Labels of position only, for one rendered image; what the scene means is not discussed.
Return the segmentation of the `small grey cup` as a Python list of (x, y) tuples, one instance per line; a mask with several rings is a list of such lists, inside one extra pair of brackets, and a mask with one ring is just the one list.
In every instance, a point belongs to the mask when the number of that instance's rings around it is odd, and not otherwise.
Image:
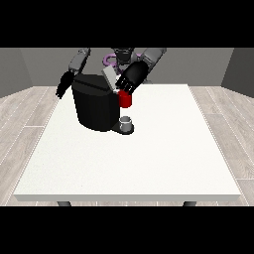
[(129, 116), (122, 116), (120, 119), (119, 119), (119, 122), (120, 122), (120, 129), (123, 131), (123, 132), (128, 132), (131, 130), (132, 128), (132, 120)]

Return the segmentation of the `pale grey machine lid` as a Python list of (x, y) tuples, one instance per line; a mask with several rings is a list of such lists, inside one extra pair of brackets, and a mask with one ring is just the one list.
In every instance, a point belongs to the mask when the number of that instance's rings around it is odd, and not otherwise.
[(116, 74), (114, 68), (111, 65), (109, 65), (102, 70), (102, 74), (104, 78), (106, 79), (109, 85), (109, 88), (113, 92), (117, 93), (119, 91), (119, 88), (116, 86), (116, 82), (119, 76)]

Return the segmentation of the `grey robot trunk, purple rings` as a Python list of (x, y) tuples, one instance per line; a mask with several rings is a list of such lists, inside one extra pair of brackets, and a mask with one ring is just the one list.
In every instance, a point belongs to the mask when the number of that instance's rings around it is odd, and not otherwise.
[(140, 54), (136, 54), (133, 48), (113, 48), (112, 51), (112, 54), (108, 54), (103, 58), (102, 63), (104, 66), (111, 65), (117, 74), (121, 74), (140, 57)]

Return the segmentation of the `black coffee machine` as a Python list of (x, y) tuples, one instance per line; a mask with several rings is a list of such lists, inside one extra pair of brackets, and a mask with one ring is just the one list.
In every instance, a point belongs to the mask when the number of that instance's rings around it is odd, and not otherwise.
[(115, 131), (122, 135), (134, 132), (133, 124), (126, 131), (122, 130), (119, 96), (110, 89), (103, 75), (78, 74), (71, 90), (81, 125), (99, 132)]

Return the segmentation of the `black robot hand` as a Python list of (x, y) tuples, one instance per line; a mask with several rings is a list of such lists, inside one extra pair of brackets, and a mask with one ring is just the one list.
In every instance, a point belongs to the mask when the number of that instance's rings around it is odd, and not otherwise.
[(143, 62), (131, 63), (116, 81), (116, 87), (131, 95), (148, 75), (149, 67)]
[(74, 73), (71, 71), (67, 71), (63, 74), (61, 77), (61, 82), (58, 85), (57, 91), (56, 91), (56, 96), (59, 99), (62, 99), (66, 90), (71, 86), (72, 82), (74, 79)]

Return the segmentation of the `red pod holder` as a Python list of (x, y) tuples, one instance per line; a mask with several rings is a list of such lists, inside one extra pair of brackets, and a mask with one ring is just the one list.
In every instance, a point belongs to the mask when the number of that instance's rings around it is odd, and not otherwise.
[(119, 106), (122, 108), (128, 108), (132, 105), (132, 96), (124, 91), (120, 90), (118, 92), (118, 97), (119, 97)]

